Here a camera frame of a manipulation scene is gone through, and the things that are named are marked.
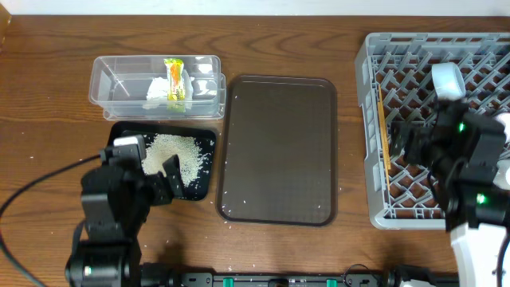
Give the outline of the wooden chopstick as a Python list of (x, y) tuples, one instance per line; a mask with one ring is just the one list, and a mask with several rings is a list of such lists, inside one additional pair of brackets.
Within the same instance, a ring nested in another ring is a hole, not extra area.
[(389, 146), (387, 139), (387, 129), (386, 122), (384, 119), (379, 121), (380, 130), (381, 130), (381, 143), (382, 143), (382, 156), (384, 161), (384, 169), (385, 169), (385, 177), (386, 177), (386, 189), (390, 190), (390, 154), (389, 154)]
[(378, 87), (378, 114), (379, 114), (379, 128), (381, 132), (381, 143), (382, 153), (384, 161), (389, 160), (388, 141), (387, 141), (387, 129), (386, 129), (386, 118), (383, 107), (383, 95), (381, 86)]

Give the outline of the black tray lid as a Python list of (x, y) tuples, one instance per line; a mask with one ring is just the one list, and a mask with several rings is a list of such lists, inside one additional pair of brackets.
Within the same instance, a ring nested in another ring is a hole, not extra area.
[(119, 122), (113, 125), (108, 144), (120, 137), (141, 135), (147, 149), (143, 170), (154, 174), (173, 155), (180, 160), (183, 198), (199, 201), (206, 197), (212, 173), (216, 135), (211, 130), (157, 123)]

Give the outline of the light blue rice bowl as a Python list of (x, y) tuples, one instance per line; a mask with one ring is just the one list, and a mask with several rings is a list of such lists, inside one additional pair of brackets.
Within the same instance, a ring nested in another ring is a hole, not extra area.
[(459, 67), (452, 62), (434, 64), (431, 68), (434, 91), (439, 100), (460, 100), (466, 94)]

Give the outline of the white tissue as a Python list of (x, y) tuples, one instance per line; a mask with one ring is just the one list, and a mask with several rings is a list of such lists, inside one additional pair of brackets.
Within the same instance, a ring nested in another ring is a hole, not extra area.
[[(192, 100), (193, 86), (187, 74), (184, 75), (185, 100)], [(170, 81), (167, 78), (156, 77), (152, 80), (146, 95), (144, 109), (154, 109), (168, 102), (167, 91), (170, 88)]]

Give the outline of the white green plastic cup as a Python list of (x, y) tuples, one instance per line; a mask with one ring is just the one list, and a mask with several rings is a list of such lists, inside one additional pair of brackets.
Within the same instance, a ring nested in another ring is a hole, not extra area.
[(510, 190), (510, 160), (503, 159), (497, 163), (497, 172), (493, 183), (499, 188)]

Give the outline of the pink plastic cup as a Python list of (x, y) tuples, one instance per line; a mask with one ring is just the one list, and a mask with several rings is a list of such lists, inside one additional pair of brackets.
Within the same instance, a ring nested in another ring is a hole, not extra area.
[(504, 134), (505, 134), (505, 143), (510, 142), (510, 113), (502, 112), (494, 117), (495, 120), (503, 124), (504, 126)]

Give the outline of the yellow green snack wrapper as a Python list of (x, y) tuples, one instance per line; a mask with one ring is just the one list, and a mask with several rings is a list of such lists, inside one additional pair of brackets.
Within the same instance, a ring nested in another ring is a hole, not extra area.
[(168, 100), (184, 100), (185, 87), (183, 80), (184, 62), (178, 58), (167, 58), (164, 60), (167, 68), (167, 79), (170, 88), (167, 92)]

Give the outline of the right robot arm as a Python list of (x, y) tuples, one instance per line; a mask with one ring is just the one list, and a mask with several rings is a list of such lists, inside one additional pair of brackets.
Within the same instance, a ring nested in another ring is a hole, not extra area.
[(437, 180), (431, 191), (445, 216), (459, 284), (509, 284), (509, 192), (494, 183), (507, 142), (504, 125), (441, 101), (431, 126), (390, 125), (390, 154), (425, 167)]

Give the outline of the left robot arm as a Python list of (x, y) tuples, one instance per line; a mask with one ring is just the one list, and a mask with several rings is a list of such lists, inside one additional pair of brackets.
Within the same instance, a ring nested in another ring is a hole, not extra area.
[(84, 221), (73, 235), (65, 267), (71, 286), (178, 286), (179, 275), (162, 263), (143, 263), (138, 233), (152, 206), (182, 196), (177, 155), (163, 170), (146, 175), (142, 149), (134, 144), (109, 146), (101, 165), (81, 179)]

